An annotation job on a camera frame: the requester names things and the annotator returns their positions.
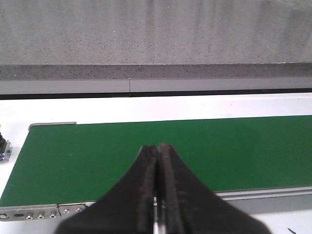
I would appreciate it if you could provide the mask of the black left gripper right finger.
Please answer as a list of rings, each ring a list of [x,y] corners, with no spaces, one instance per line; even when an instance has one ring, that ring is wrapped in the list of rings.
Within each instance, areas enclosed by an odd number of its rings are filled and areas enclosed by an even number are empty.
[[[268,234],[257,219],[211,191],[183,162],[173,146],[160,144],[157,195],[160,220],[168,234]]]

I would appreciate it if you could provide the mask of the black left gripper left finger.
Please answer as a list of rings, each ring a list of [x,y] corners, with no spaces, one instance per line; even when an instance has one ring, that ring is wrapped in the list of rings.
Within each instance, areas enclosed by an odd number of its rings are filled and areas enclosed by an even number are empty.
[[[145,145],[122,179],[82,212],[62,221],[57,234],[151,234],[157,148]]]

